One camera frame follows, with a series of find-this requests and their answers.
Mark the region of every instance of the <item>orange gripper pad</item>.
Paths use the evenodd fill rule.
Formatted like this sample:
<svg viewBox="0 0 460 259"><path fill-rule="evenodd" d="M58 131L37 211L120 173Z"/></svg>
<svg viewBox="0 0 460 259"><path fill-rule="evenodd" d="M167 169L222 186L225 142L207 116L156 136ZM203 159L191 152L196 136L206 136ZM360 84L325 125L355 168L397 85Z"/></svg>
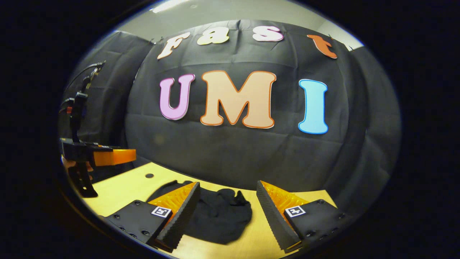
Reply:
<svg viewBox="0 0 460 259"><path fill-rule="evenodd" d="M288 191L285 191L279 187L276 187L275 185L269 184L264 181L260 181L260 182L264 186L265 190L267 191L268 195L270 196L271 200L275 204L280 214L283 216L284 220L292 228L291 224L286 219L286 216L284 216L284 211L291 207L307 204L309 203L309 201L306 201Z"/></svg>
<svg viewBox="0 0 460 259"><path fill-rule="evenodd" d="M93 152L96 166L119 165L136 160L135 149L114 149L112 152Z"/></svg>
<svg viewBox="0 0 460 259"><path fill-rule="evenodd" d="M156 199L149 201L149 204L153 204L155 206L161 206L164 208L171 209L172 215L169 218L166 225L171 221L171 219L176 215L179 208L183 205L185 199L189 196L190 191L195 186L197 182L189 183L185 186L175 189L174 191L170 191L167 194L164 194Z"/></svg>

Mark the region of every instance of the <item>black cloth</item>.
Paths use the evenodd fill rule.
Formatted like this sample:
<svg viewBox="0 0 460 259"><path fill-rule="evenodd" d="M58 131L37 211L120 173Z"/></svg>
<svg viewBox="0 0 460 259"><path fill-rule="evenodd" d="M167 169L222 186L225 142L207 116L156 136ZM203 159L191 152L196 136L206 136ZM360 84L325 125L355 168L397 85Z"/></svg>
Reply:
<svg viewBox="0 0 460 259"><path fill-rule="evenodd" d="M178 183L177 180L169 182L158 188L147 201L189 183L192 182ZM184 234L218 244L237 240L251 221L253 212L249 201L244 198L241 191L238 191L235 196L232 189L213 192L201 188L200 192L200 200Z"/></svg>
<svg viewBox="0 0 460 259"><path fill-rule="evenodd" d="M282 41L253 39L256 26L276 26ZM200 46L203 31L224 26L230 39ZM179 47L158 60L167 39L190 32ZM338 58L322 54L306 35L321 36ZM207 84L203 73L224 70L237 89L253 71L276 74L271 88L270 129L253 129L239 120L220 126L200 122L205 114ZM170 105L179 103L178 78L195 74L189 108L177 121L160 111L160 82L174 78ZM298 129L305 116L300 79L323 82L326 134ZM328 35L292 24L231 20L204 24L167 36L152 47L141 64L128 99L126 140L136 148L139 166L147 161L224 186L255 190L258 180L289 192L325 189L337 206L362 214L379 196L391 176L401 139L397 98L383 68L367 49L348 51Z"/></svg>

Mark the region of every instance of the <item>wall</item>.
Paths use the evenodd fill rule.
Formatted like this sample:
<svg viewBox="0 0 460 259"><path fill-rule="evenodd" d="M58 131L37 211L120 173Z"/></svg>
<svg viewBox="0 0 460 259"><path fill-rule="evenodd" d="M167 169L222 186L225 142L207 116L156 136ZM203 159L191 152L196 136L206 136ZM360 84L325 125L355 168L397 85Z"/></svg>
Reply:
<svg viewBox="0 0 460 259"><path fill-rule="evenodd" d="M198 25L237 19L277 21L316 31L321 26L326 31L324 34L331 34L332 31L337 39L340 36L341 42L356 46L353 39L343 36L347 33L340 32L339 27L328 24L320 15L287 0L189 0L159 13L139 14L118 29L158 41L162 36L171 36Z"/></svg>
<svg viewBox="0 0 460 259"><path fill-rule="evenodd" d="M333 39L345 44L348 50L351 50L352 48L357 49L363 46L363 44L353 35L328 20L324 20L323 24L321 24L316 31L325 35L331 35Z"/></svg>

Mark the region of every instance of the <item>black backdrop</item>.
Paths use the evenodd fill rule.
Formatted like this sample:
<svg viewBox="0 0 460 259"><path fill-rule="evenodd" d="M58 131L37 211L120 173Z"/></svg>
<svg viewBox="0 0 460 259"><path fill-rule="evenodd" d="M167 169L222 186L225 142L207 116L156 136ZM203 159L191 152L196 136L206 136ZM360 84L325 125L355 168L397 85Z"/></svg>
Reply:
<svg viewBox="0 0 460 259"><path fill-rule="evenodd" d="M133 256L68 205L53 183L53 171L61 170L59 159L50 155L57 150L53 111L61 98L59 89L92 43L127 17L118 15L131 4L22 5L6 15L7 33L15 33L6 47L16 55L11 67L17 73L6 82L23 87L6 95L12 105L7 106L10 116L5 123L18 123L6 127L6 140L15 140L7 145L11 151L6 157L13 162L6 164L7 257ZM340 1L309 4L350 28L382 62L396 83L404 126L401 156L380 199L356 225L330 246L314 251L313 257L451 258L455 251L451 243L458 241L449 216L455 151L449 135L454 109L449 104L454 95L445 92L453 91L449 75L454 71L451 56L444 53L449 47L439 48L438 37L452 37L447 22L452 22L458 6L451 1L416 6L403 1L377 1L372 6ZM441 90L432 91L433 87Z"/></svg>
<svg viewBox="0 0 460 259"><path fill-rule="evenodd" d="M284 39L253 40L252 29L261 25L276 26ZM203 31L219 26L229 28L227 42L196 44ZM249 190L255 190L258 180L290 192L325 189L341 210L352 214L362 214L370 206L392 173L401 125L391 83L366 47L349 52L327 35L261 20L203 24L166 39L186 32L190 36L180 47L159 61L165 43L153 46L132 85L125 128L128 146L137 152L135 166L153 161L198 179ZM317 51L308 34L331 42L338 58ZM270 104L274 127L251 129L241 119L230 125L222 108L222 125L202 125L207 85L201 75L212 70L226 71L237 89L252 71L276 74ZM177 80L184 74L196 77L187 114L177 121L167 120L160 111L160 81ZM306 134L298 129L305 113L305 94L299 87L304 78L328 86L326 134ZM171 88L172 107L179 103L179 92L176 83Z"/></svg>

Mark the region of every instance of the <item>cable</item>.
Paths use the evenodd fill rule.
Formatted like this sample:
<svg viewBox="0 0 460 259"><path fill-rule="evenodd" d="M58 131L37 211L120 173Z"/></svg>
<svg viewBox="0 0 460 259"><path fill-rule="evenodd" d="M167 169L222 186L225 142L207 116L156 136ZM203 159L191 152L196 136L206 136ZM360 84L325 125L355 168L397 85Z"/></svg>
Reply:
<svg viewBox="0 0 460 259"><path fill-rule="evenodd" d="M73 84L73 82L81 75L83 74L86 70L90 69L90 68L93 68L93 67L102 67L104 66L105 64L105 61L102 62L102 63L95 63L95 64L92 64L92 65L89 65L87 66L86 68L84 68L80 73L78 73L78 75L76 75L72 81L70 81L70 83L67 85L67 87L65 88L64 92L67 91L67 89L69 89L69 87Z"/></svg>
<svg viewBox="0 0 460 259"><path fill-rule="evenodd" d="M71 101L73 102L74 100L75 100L75 98L67 98L61 103L61 105L59 107L62 107L67 102L71 102Z"/></svg>

